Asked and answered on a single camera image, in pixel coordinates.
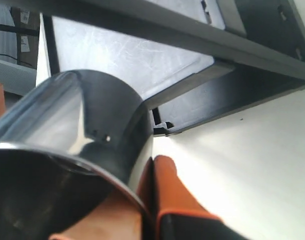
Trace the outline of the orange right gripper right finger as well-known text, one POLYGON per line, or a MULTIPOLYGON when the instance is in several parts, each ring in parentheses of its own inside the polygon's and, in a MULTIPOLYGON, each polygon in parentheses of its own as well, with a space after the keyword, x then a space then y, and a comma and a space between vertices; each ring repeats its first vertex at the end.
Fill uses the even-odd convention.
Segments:
POLYGON ((174 161, 158 155, 154 161, 157 211, 153 231, 144 230, 139 210, 113 192, 87 216, 51 240, 243 240, 218 216, 203 208, 177 175, 174 161))

